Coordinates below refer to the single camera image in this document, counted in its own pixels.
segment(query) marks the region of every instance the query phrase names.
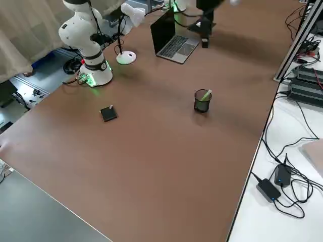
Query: laptop keyboard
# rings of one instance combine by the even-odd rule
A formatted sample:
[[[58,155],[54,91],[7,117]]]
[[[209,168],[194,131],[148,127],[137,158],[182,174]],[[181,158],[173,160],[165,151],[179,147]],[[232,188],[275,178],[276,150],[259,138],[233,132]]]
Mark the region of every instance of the laptop keyboard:
[[[168,58],[173,58],[187,40],[188,38],[176,35],[159,54]]]

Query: small black box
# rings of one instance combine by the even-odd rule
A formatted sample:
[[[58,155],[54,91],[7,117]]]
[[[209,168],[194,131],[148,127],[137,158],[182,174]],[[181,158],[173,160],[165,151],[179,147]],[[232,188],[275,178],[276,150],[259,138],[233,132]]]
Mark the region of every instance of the small black box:
[[[257,185],[257,189],[270,203],[277,200],[277,198],[282,195],[268,179],[260,181]]]
[[[275,180],[276,185],[287,187],[291,183],[291,167],[280,164],[276,167]]]

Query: gray table surface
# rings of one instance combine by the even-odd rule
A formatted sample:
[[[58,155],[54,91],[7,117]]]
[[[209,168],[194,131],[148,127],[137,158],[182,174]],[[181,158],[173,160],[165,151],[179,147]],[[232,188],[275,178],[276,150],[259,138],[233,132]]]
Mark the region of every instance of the gray table surface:
[[[8,242],[110,242],[17,172],[0,184],[0,237]]]

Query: red cable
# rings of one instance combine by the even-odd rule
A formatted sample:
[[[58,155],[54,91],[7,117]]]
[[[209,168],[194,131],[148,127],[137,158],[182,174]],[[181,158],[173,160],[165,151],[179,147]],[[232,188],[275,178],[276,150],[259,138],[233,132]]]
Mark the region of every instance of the red cable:
[[[314,71],[314,74],[315,74],[315,77],[316,77],[316,80],[317,80],[317,83],[318,83],[319,87],[321,87],[321,89],[323,90],[323,85],[322,85],[321,82],[319,82],[319,78],[317,76],[316,70],[314,68],[312,68],[312,70]]]

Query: blue object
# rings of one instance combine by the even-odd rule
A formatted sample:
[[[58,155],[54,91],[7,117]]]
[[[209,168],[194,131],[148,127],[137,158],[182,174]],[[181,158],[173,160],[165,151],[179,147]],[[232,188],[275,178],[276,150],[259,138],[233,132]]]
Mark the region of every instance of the blue object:
[[[40,66],[41,64],[43,64],[45,61],[51,59],[55,57],[53,52],[50,52],[49,54],[47,54],[46,56],[44,56],[43,58],[39,59],[38,61],[36,61],[34,64],[32,64],[31,66],[36,69],[38,66]]]

